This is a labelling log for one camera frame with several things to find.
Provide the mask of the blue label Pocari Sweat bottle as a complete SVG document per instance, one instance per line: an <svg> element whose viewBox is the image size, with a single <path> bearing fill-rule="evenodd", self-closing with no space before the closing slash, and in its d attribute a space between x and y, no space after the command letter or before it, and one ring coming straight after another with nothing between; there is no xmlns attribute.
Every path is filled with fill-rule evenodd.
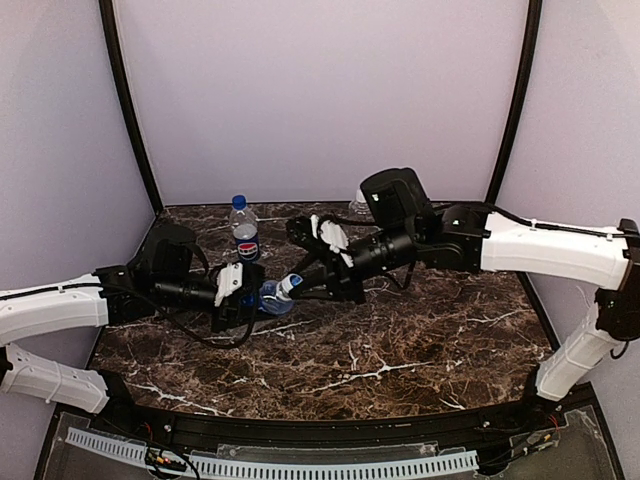
<svg viewBox="0 0 640 480"><path fill-rule="evenodd" d="M280 281L263 282L258 294L259 311L269 315L283 316L293 308L295 301L290 297L292 289L289 284L289 275Z"/></svg>

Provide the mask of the Pepsi bottle with blue cap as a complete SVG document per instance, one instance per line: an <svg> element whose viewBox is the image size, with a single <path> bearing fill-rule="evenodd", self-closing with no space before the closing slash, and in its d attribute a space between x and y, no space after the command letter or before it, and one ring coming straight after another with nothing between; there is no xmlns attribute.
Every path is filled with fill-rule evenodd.
<svg viewBox="0 0 640 480"><path fill-rule="evenodd" d="M257 217L244 195L235 195L231 206L229 225L238 258L245 263L257 262L261 254Z"/></svg>

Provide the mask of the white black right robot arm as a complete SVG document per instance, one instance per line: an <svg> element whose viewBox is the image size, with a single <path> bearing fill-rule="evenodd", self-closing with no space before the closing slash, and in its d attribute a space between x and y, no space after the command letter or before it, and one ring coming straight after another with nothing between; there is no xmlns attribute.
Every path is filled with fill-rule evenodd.
<svg viewBox="0 0 640 480"><path fill-rule="evenodd" d="M361 183L376 232L351 242L347 220L336 215L287 221L289 240L306 255L293 269L302 276L296 299L364 300L364 282L391 271L431 269L522 272L596 286L586 318L534 370L531 397L558 403L612 349L639 337L639 230L589 228L518 217L495 205L452 203L434 208L416 172L380 171Z"/></svg>

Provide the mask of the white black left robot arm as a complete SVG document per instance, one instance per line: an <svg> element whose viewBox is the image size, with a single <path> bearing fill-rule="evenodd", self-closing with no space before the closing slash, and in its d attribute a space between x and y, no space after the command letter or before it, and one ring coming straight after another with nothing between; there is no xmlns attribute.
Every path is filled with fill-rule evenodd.
<svg viewBox="0 0 640 480"><path fill-rule="evenodd" d="M19 341L79 327L122 325L157 313L209 348L234 349L248 338L228 343L206 340L171 312L205 313L211 315L216 329L244 326L251 332L263 279L264 269L256 264L211 267L196 233L187 227L156 226L125 265L2 293L1 390L91 414L130 405L133 401L119 374L64 365L24 350Z"/></svg>

